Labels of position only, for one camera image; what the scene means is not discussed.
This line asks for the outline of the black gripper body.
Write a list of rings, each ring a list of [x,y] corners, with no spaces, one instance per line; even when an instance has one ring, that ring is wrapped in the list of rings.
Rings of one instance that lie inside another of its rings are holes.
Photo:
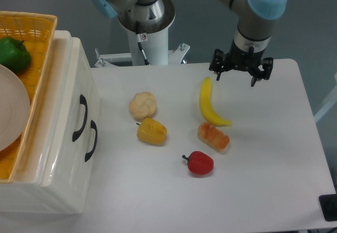
[[[243,72],[251,72],[251,68],[259,66],[263,60],[262,56],[265,52],[266,45],[263,43],[261,47],[257,46],[257,42],[248,43],[247,46],[238,47],[234,40],[230,50],[226,54],[224,72],[230,70],[239,70]]]

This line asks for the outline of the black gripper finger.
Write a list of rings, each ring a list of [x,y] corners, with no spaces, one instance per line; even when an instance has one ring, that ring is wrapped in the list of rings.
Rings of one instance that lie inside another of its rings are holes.
[[[273,58],[267,57],[264,58],[259,66],[251,68],[252,79],[251,87],[254,87],[256,82],[261,80],[269,80],[273,70]]]
[[[220,49],[215,49],[209,65],[209,70],[216,75],[217,81],[220,80],[221,74],[224,72],[223,66],[225,65],[225,60],[226,54]]]

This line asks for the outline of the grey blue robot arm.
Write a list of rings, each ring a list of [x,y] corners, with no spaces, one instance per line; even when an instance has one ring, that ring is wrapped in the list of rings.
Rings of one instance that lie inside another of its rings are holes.
[[[252,76],[252,84],[268,80],[273,58],[263,57],[275,24],[283,15],[288,0],[219,0],[238,17],[231,48],[214,51],[209,69],[220,76],[240,70]],[[108,18],[117,17],[128,34],[134,66],[168,65],[183,60],[168,49],[168,29],[175,19],[171,0],[92,0]]]

